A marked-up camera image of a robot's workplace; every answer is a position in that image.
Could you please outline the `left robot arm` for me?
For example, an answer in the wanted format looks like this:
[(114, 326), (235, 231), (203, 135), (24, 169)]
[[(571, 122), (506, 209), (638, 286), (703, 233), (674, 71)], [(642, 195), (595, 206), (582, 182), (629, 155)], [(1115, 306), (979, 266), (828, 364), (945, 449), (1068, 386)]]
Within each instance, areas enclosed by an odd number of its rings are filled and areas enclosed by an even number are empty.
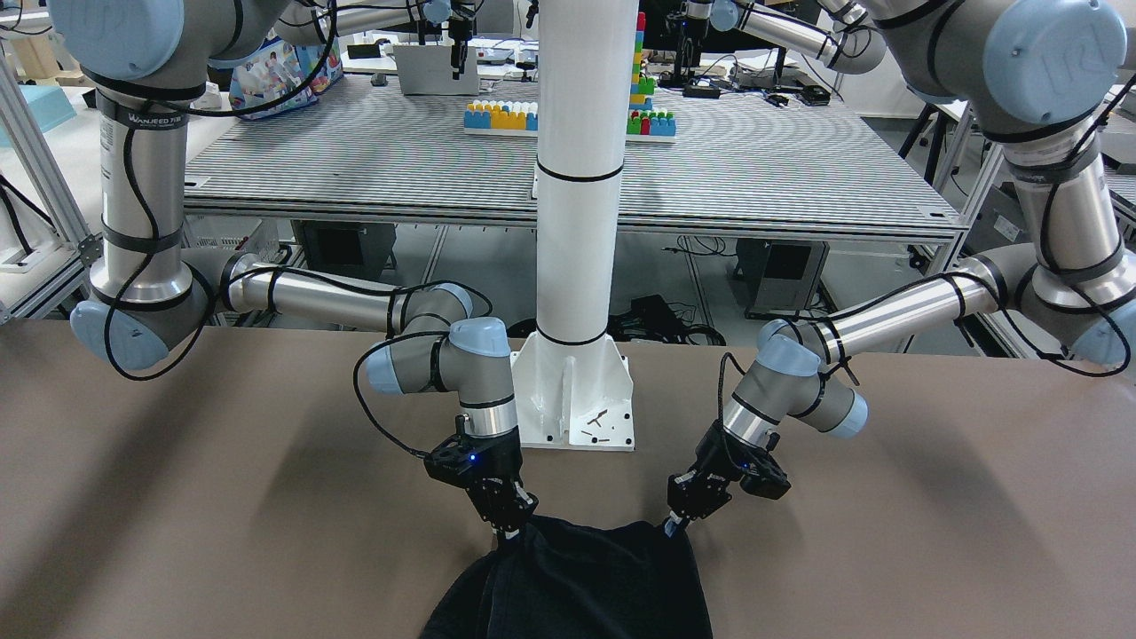
[(730, 486), (778, 499), (790, 481), (772, 458), (778, 426), (797, 418), (849, 438), (868, 407), (836, 372), (857, 352), (976, 314), (1019, 312), (1075, 359), (1121, 374), (1133, 356), (1133, 254), (1105, 182), (1102, 100), (1131, 68), (1133, 30), (1106, 1), (827, 1), (841, 44), (819, 57), (863, 72), (852, 52), (894, 57), (929, 101), (963, 100), (999, 146), (1020, 197), (1028, 244), (974, 254), (953, 269), (811, 320), (767, 323), (755, 360), (719, 395), (695, 460), (667, 482), (665, 536), (730, 501)]

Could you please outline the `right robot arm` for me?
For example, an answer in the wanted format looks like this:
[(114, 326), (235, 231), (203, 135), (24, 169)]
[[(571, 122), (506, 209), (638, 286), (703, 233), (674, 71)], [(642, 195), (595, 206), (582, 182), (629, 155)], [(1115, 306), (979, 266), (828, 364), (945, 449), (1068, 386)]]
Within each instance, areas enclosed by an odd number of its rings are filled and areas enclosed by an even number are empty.
[(208, 66), (243, 60), (281, 17), (312, 16), (285, 32), (332, 44), (333, 1), (50, 1), (57, 32), (97, 84), (102, 136), (102, 247), (91, 300), (70, 315), (74, 335), (125, 379), (162, 375), (220, 312), (272, 309), (381, 330), (357, 360), (354, 387), (387, 395), (454, 392), (457, 431), (426, 472), (462, 489), (499, 540), (523, 533), (537, 498), (523, 483), (523, 441), (504, 324), (476, 315), (475, 291), (450, 280), (383, 287), (273, 265), (253, 252), (190, 249), (185, 238), (187, 118)]

